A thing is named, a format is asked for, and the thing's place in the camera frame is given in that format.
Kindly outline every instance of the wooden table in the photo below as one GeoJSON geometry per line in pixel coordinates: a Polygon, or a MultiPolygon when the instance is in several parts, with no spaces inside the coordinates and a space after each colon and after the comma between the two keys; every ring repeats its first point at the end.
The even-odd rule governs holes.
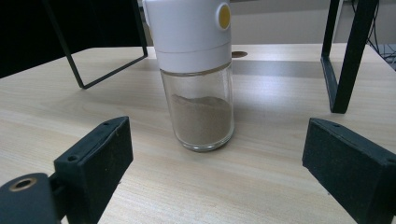
{"type": "MultiPolygon", "coordinates": [[[[332,47],[340,73],[346,45],[332,47]]],[[[134,161],[101,223],[354,223],[302,166],[311,117],[338,122],[396,152],[396,73],[366,48],[349,109],[329,109],[321,45],[233,46],[235,131],[223,148],[181,146],[153,49],[149,57],[84,91],[66,59],[0,79],[0,185],[52,162],[99,123],[131,120],[134,161]]],[[[89,81],[140,54],[75,55],[89,81]]]]}

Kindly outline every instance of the glass jar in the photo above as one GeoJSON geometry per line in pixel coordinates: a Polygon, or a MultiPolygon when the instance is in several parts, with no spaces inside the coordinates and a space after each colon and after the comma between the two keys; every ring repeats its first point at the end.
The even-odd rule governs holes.
{"type": "Polygon", "coordinates": [[[199,73],[161,74],[177,140],[194,151],[224,145],[233,134],[231,62],[199,73]]]}

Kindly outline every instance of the jar lid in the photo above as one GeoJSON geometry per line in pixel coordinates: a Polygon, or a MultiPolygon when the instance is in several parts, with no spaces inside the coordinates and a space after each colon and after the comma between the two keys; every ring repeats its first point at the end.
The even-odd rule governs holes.
{"type": "Polygon", "coordinates": [[[231,61],[231,10],[224,0],[143,0],[162,70],[196,73],[231,61]]]}

